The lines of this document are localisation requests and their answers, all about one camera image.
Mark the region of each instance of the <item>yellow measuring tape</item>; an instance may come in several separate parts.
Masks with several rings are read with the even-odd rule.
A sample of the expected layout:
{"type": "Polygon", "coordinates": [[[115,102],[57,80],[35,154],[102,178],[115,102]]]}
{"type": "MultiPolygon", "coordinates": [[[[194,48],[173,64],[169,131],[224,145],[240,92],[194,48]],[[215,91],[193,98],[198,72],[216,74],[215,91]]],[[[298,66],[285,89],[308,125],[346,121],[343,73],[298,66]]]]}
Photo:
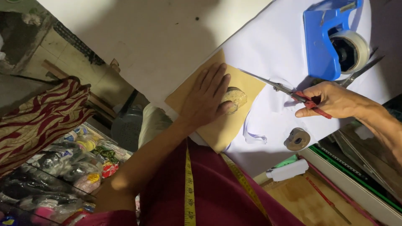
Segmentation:
{"type": "MultiPolygon", "coordinates": [[[[248,183],[247,178],[244,176],[244,173],[236,166],[236,164],[227,155],[225,155],[224,153],[221,153],[220,155],[225,160],[226,164],[229,166],[233,175],[242,185],[242,187],[247,192],[247,194],[252,199],[257,208],[261,211],[261,213],[265,216],[265,218],[269,221],[269,223],[273,225],[260,199],[258,198],[254,189],[248,183]]],[[[185,192],[184,192],[184,226],[195,226],[194,180],[193,180],[193,172],[191,170],[191,160],[190,160],[190,152],[188,144],[186,150],[185,180],[186,181],[185,181],[185,192]]]]}

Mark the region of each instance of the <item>workbench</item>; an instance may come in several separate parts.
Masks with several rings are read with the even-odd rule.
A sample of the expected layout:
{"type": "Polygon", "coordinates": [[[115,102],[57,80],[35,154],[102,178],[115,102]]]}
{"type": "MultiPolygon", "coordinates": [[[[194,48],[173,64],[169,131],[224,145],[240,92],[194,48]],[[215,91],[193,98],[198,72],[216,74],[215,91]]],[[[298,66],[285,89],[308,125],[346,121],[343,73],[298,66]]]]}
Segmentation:
{"type": "MultiPolygon", "coordinates": [[[[271,0],[38,1],[105,62],[117,59],[120,75],[174,119],[177,113],[164,100],[219,46],[225,50],[227,62],[235,67],[266,78],[274,74],[294,87],[304,88],[308,72],[302,15],[309,5],[320,0],[277,0],[269,7],[271,0]],[[256,20],[241,29],[260,11],[256,20]],[[250,28],[256,23],[260,23],[259,27],[250,28]],[[247,58],[241,58],[242,51],[248,51],[247,58]]],[[[365,0],[359,15],[357,32],[386,57],[349,89],[381,104],[401,93],[402,80],[396,78],[402,71],[402,28],[389,23],[402,21],[398,12],[401,7],[396,0],[372,4],[365,0]]],[[[258,99],[252,111],[261,104],[264,100],[258,99]]],[[[301,107],[296,105],[291,111],[301,107]]],[[[295,127],[292,114],[275,118],[272,115],[259,115],[270,130],[288,133],[284,125],[295,127]]],[[[314,134],[312,142],[316,142],[349,120],[317,116],[301,122],[314,134]]],[[[243,129],[226,153],[252,177],[294,154],[283,146],[283,140],[272,140],[282,147],[271,148],[247,144],[242,135],[243,129]]],[[[203,143],[196,135],[192,138],[203,143]]]]}

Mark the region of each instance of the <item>red patterned fabric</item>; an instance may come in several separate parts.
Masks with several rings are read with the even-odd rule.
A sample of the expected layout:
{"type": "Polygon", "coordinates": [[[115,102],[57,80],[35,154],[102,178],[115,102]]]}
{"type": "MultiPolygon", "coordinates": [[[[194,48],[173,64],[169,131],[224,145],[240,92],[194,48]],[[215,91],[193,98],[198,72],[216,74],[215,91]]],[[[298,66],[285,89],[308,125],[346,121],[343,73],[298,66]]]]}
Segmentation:
{"type": "Polygon", "coordinates": [[[85,122],[89,87],[68,78],[0,119],[0,178],[85,122]]]}

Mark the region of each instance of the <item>pink fabric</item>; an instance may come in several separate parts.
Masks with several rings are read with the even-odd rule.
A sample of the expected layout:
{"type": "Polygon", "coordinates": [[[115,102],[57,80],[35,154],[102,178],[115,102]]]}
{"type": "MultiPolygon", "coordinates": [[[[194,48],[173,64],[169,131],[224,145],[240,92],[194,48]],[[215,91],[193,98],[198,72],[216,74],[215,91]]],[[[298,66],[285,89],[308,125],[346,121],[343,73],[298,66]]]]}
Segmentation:
{"type": "MultiPolygon", "coordinates": [[[[196,224],[268,225],[220,155],[189,140],[194,178],[196,224]]],[[[183,142],[140,194],[140,225],[183,225],[186,144],[183,142]]],[[[295,216],[246,175],[273,225],[302,226],[295,216]]],[[[88,216],[77,225],[137,225],[135,212],[114,211],[88,216]]]]}

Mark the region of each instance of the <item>scissors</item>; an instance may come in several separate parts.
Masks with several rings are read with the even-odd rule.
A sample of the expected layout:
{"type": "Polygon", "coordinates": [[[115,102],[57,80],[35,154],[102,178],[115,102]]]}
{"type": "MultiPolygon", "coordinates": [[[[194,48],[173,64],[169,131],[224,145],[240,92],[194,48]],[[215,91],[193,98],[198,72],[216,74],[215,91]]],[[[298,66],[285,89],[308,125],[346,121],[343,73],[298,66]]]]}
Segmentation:
{"type": "Polygon", "coordinates": [[[266,82],[266,83],[270,84],[271,86],[274,87],[275,91],[282,91],[282,92],[286,93],[287,95],[291,96],[293,98],[293,100],[304,103],[304,106],[307,109],[311,109],[311,110],[315,111],[316,113],[318,113],[319,115],[322,115],[322,116],[326,117],[327,119],[332,118],[332,116],[330,114],[325,113],[323,110],[321,110],[319,107],[317,107],[317,104],[314,103],[311,100],[311,97],[308,97],[308,96],[304,95],[301,91],[293,92],[290,89],[284,87],[280,83],[271,82],[268,79],[262,78],[260,76],[255,75],[255,74],[252,74],[252,73],[249,73],[249,72],[244,71],[242,69],[239,69],[239,70],[244,72],[244,73],[246,73],[246,74],[248,74],[248,75],[253,76],[254,78],[257,78],[257,79],[259,79],[259,80],[261,80],[263,82],[266,82]]]}

